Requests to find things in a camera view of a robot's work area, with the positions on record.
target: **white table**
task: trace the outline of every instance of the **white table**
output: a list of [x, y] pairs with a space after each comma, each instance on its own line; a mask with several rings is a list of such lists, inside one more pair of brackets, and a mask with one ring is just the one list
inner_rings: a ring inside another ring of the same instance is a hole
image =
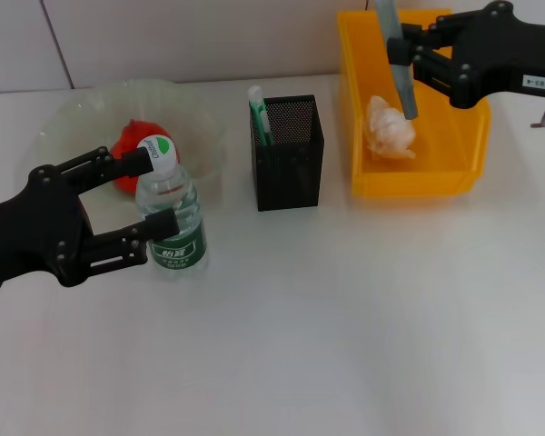
[[[198, 84], [229, 129], [206, 275], [5, 284], [0, 436], [545, 436], [545, 101], [491, 98], [472, 193], [376, 207], [342, 173], [336, 81], [259, 81], [317, 97], [318, 208], [256, 212], [249, 83]], [[0, 95], [0, 201], [77, 92]]]

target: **green bottle label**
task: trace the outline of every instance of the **green bottle label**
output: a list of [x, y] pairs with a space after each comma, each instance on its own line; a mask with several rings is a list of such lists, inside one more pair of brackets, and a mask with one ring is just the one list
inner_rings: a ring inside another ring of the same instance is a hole
[[196, 265], [206, 254], [203, 220], [190, 234], [175, 241], [152, 243], [152, 257], [164, 268], [184, 270]]

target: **bottle cap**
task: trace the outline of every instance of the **bottle cap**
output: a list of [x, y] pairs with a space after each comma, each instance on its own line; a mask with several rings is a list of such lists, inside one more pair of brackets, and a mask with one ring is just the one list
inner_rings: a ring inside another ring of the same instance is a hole
[[153, 134], [144, 138], [137, 148], [146, 148], [149, 157], [152, 159], [154, 170], [144, 174], [142, 177], [149, 178], [155, 182], [169, 179], [177, 168], [177, 155], [173, 141], [167, 136]]

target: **clear plastic bowl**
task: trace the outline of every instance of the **clear plastic bowl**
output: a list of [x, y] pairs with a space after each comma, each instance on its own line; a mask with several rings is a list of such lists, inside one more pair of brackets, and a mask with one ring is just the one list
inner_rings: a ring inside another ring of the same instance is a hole
[[[219, 175], [223, 166], [223, 124], [189, 87], [143, 79], [85, 90], [64, 105], [35, 140], [39, 164], [59, 164], [105, 146], [109, 150], [129, 121], [157, 123], [173, 138], [182, 165], [196, 183]], [[97, 232], [130, 225], [140, 217], [134, 198], [113, 183], [82, 195]]]

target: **orange plastic bin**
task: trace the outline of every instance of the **orange plastic bin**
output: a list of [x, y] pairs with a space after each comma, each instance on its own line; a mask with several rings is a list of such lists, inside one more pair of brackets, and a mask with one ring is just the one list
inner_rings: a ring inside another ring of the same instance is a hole
[[[400, 11], [403, 23], [426, 27], [448, 9]], [[340, 12], [342, 39], [341, 109], [351, 149], [352, 193], [367, 198], [441, 197], [468, 192], [482, 176], [491, 125], [491, 108], [481, 100], [472, 109], [455, 109], [448, 97], [415, 82], [420, 117], [414, 160], [374, 154], [364, 133], [373, 95], [401, 109], [382, 34], [374, 11]]]

